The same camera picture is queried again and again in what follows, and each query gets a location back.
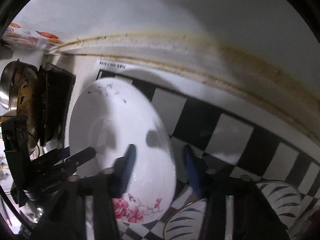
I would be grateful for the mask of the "brown worn frying pan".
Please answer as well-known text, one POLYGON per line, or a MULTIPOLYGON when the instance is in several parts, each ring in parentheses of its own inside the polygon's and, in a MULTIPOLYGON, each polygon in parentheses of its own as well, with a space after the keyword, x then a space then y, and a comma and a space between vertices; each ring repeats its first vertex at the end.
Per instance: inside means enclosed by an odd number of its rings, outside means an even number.
POLYGON ((28 137, 28 150, 31 155, 37 148, 39 136, 37 135, 38 129, 38 78, 37 68, 26 64, 21 77, 21 83, 18 91, 17 114, 26 117, 27 122, 27 137, 28 137))

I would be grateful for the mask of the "black pan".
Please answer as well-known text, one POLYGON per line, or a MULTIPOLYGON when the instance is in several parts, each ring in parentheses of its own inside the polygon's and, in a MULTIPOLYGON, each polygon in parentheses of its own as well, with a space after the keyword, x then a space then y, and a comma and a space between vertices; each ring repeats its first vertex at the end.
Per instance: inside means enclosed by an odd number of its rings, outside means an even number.
POLYGON ((40 145, 51 140, 64 144, 69 102, 76 77, 71 72, 47 63, 39 68, 40 145))

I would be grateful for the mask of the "black white checkered mat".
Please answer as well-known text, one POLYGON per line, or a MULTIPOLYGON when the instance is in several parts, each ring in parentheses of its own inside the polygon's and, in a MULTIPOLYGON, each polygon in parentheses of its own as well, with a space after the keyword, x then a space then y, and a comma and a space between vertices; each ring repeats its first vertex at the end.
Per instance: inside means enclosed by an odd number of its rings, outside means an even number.
POLYGON ((212 171, 225 167, 231 175, 253 180, 280 180, 301 194, 301 214, 311 224, 319 219, 319 158, 312 157, 302 137, 291 128, 278 131, 278 120, 221 90, 181 77, 132 70, 119 74, 99 70, 133 84, 159 113, 176 158, 177 186, 165 214, 145 225, 119 225, 122 239, 162 239, 169 217, 195 199, 187 183, 182 148, 189 144, 212 171))

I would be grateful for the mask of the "white plate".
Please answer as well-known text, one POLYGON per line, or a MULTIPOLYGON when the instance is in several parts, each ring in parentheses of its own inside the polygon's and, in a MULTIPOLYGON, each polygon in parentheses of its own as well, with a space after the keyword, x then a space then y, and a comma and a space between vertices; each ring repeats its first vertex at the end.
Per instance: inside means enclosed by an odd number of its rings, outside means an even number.
MULTIPOLYGON (((299 213, 301 196, 279 181, 256 184, 257 195, 226 198, 225 239, 289 239, 288 230, 299 213)), ((199 239, 206 199, 197 199, 176 211, 166 222, 164 239, 199 239)))
POLYGON ((89 177, 111 167, 129 145, 136 162, 127 191, 115 199, 116 219, 147 224, 169 208, 176 188, 176 167, 165 127, 147 97, 127 81, 94 81, 79 95, 69 123, 71 154, 92 147, 96 156, 78 168, 89 177))

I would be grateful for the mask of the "stainless steel pot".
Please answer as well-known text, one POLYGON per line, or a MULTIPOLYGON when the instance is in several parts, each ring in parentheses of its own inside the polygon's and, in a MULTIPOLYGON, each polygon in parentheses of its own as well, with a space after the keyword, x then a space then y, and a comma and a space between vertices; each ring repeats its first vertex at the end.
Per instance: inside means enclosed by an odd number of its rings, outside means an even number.
POLYGON ((18 92, 26 66, 20 60, 11 61, 1 74, 1 106, 11 114, 16 113, 18 92))

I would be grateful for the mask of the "white plate, blue stripes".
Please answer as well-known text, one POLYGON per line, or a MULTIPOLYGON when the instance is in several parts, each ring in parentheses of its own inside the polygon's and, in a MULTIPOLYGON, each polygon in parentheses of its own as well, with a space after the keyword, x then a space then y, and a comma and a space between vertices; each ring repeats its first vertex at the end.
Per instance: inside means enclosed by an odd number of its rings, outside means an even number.
MULTIPOLYGON (((256 184, 257 195, 226 198, 225 239, 289 239, 288 230, 299 213, 301 196, 279 181, 256 184)), ((164 239, 199 239, 206 199, 197 199, 176 211, 166 222, 164 239)))

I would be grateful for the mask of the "colourful food wall sticker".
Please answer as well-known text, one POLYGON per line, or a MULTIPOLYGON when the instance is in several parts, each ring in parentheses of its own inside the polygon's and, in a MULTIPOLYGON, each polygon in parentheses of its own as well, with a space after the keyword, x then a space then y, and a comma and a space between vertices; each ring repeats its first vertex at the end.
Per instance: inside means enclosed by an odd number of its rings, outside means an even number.
POLYGON ((2 36, 2 40, 12 46, 44 51, 64 44, 54 34, 44 31, 29 31, 17 23, 9 24, 2 36))

